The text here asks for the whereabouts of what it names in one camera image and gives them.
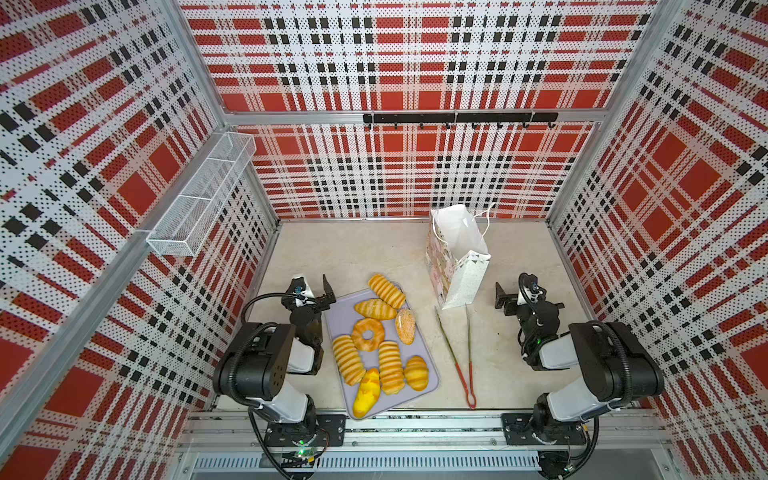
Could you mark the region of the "striped bread roll top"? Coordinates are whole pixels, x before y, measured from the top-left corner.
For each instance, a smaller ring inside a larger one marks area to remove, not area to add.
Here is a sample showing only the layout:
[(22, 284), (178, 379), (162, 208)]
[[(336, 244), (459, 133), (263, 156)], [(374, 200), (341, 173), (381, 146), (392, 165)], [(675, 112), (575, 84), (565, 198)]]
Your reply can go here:
[(406, 302), (406, 295), (394, 283), (381, 274), (373, 275), (368, 285), (370, 289), (386, 304), (395, 310), (401, 309)]

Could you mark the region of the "round sesame bun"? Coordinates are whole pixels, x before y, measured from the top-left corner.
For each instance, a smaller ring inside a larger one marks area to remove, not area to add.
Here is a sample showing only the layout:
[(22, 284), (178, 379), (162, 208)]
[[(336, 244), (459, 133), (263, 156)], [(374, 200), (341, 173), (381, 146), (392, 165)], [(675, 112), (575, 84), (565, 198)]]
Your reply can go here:
[(411, 345), (415, 340), (416, 321), (415, 315), (408, 308), (398, 311), (395, 318), (395, 328), (400, 341), (405, 345)]

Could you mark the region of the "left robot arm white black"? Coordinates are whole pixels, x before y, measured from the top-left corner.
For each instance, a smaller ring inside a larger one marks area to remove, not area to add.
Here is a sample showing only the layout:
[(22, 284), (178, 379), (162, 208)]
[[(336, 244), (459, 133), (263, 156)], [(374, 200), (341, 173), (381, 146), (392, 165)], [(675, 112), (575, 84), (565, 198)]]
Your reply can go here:
[[(304, 277), (297, 276), (285, 292), (248, 300), (240, 314), (242, 326), (215, 368), (215, 393), (267, 422), (267, 433), (257, 435), (266, 446), (305, 447), (320, 439), (314, 400), (290, 384), (287, 376), (314, 376), (322, 366), (322, 313), (336, 302), (327, 278), (322, 280), (320, 296), (313, 294)], [(266, 299), (280, 300), (289, 321), (249, 322), (249, 309)]]

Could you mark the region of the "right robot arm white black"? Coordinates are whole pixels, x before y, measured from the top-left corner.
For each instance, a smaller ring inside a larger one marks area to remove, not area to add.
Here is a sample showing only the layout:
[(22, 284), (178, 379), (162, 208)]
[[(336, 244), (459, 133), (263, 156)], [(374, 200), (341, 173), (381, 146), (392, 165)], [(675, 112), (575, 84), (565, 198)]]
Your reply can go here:
[(636, 400), (661, 395), (664, 375), (628, 325), (590, 320), (572, 323), (561, 333), (562, 303), (547, 299), (538, 277), (522, 273), (518, 291), (495, 285), (494, 307), (518, 320), (521, 358), (534, 371), (577, 369), (565, 387), (537, 397), (529, 413), (504, 414), (509, 444), (588, 444), (597, 433), (584, 430), (600, 416)]

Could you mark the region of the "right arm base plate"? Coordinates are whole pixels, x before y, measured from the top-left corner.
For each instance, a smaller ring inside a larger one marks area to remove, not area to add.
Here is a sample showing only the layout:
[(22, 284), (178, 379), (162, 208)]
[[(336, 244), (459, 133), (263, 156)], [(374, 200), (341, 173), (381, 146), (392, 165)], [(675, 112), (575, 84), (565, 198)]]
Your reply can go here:
[(585, 446), (580, 423), (537, 418), (532, 412), (503, 413), (502, 430), (508, 445)]

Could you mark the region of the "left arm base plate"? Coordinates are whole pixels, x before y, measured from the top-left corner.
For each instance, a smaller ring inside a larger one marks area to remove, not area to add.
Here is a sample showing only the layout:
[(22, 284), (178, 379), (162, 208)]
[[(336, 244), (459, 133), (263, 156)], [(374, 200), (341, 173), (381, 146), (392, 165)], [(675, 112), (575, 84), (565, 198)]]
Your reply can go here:
[(299, 423), (269, 423), (264, 436), (268, 447), (342, 446), (347, 417), (344, 414), (309, 416)]

